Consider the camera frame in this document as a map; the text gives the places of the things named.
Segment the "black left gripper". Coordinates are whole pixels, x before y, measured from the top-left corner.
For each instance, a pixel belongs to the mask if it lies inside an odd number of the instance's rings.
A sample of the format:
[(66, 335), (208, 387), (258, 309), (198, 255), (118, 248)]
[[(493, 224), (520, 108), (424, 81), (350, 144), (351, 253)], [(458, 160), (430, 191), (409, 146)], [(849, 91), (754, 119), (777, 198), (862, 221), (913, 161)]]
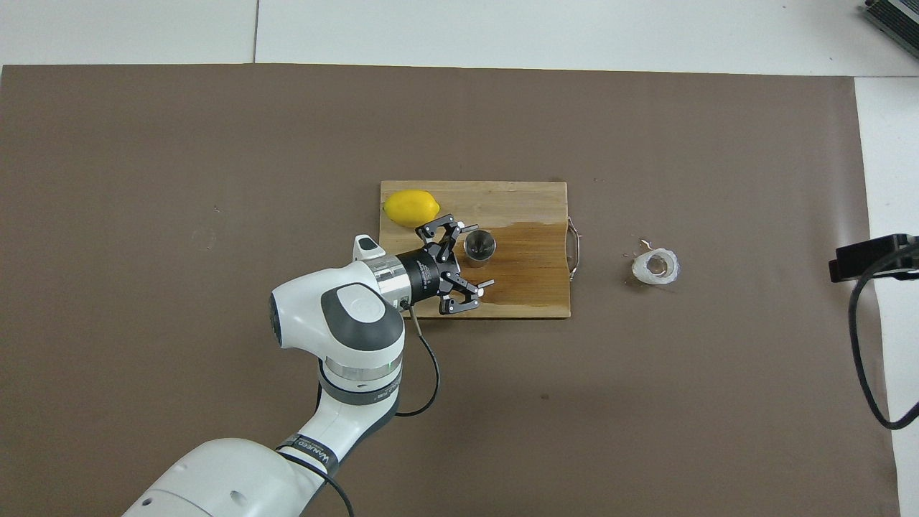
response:
[(494, 279), (473, 284), (463, 277), (443, 277), (453, 272), (453, 248), (463, 233), (471, 233), (478, 225), (466, 225), (453, 215), (445, 215), (416, 227), (422, 248), (397, 254), (409, 277), (410, 302), (439, 297), (440, 315), (457, 315), (480, 307), (485, 289)]

